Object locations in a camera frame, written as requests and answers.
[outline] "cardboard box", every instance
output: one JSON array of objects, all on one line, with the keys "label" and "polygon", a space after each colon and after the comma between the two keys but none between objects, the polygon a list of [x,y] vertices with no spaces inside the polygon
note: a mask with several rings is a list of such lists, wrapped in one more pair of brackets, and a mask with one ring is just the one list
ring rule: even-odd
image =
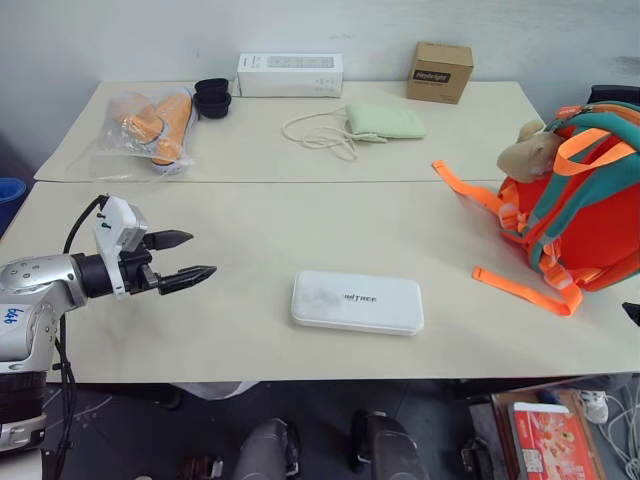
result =
[{"label": "cardboard box", "polygon": [[419,42],[407,83],[407,98],[458,103],[472,71],[469,47]]},{"label": "cardboard box", "polygon": [[243,53],[237,83],[243,97],[340,97],[342,55]]}]

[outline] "blue bin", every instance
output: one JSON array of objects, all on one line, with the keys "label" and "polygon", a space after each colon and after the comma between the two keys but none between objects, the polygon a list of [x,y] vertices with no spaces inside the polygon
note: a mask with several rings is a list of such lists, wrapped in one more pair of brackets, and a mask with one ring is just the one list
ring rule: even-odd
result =
[{"label": "blue bin", "polygon": [[19,178],[0,177],[0,236],[22,205],[26,191],[26,184]]}]

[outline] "orange backpack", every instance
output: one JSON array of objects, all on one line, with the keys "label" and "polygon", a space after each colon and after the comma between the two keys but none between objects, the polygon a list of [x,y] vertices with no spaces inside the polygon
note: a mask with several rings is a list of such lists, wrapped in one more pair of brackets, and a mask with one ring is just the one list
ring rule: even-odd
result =
[{"label": "orange backpack", "polygon": [[496,195],[462,182],[444,162],[433,167],[457,193],[496,214],[502,235],[522,246],[562,301],[481,267],[473,278],[571,315],[582,289],[600,290],[640,272],[640,108],[566,107],[546,130],[566,140],[553,172],[534,183],[507,177]]}]

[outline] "white box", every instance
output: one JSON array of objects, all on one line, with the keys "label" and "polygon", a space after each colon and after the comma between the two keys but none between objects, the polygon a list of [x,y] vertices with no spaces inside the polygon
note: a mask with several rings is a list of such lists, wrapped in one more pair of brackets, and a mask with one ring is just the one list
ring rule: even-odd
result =
[{"label": "white box", "polygon": [[242,97],[340,97],[339,53],[243,53],[238,61]]},{"label": "white box", "polygon": [[393,335],[415,335],[424,325],[413,280],[313,270],[297,275],[291,314],[304,326]]}]

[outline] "black cable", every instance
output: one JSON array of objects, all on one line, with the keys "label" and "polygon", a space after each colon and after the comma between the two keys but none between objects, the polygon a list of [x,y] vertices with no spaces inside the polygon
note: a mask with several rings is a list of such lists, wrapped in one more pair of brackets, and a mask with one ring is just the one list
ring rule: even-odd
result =
[{"label": "black cable", "polygon": [[[66,254],[70,252],[71,244],[73,243],[73,240],[78,233],[80,226],[98,205],[100,205],[101,207],[104,206],[108,199],[109,197],[106,195],[99,195],[87,206],[87,208],[85,208],[85,210],[80,214],[76,222],[71,227],[71,230],[67,235],[67,240],[64,243],[62,253]],[[59,370],[62,384],[62,435],[60,437],[60,442],[58,443],[58,449],[56,451],[56,469],[54,477],[55,479],[59,479],[62,476],[62,470],[64,469],[67,452],[69,451],[69,448],[71,448],[71,427],[73,426],[73,414],[76,410],[77,400],[76,379],[73,375],[73,371],[71,370],[71,362],[67,357],[67,321],[65,315],[62,315],[62,317],[60,317],[59,339],[56,339],[55,346],[60,357]]]}]

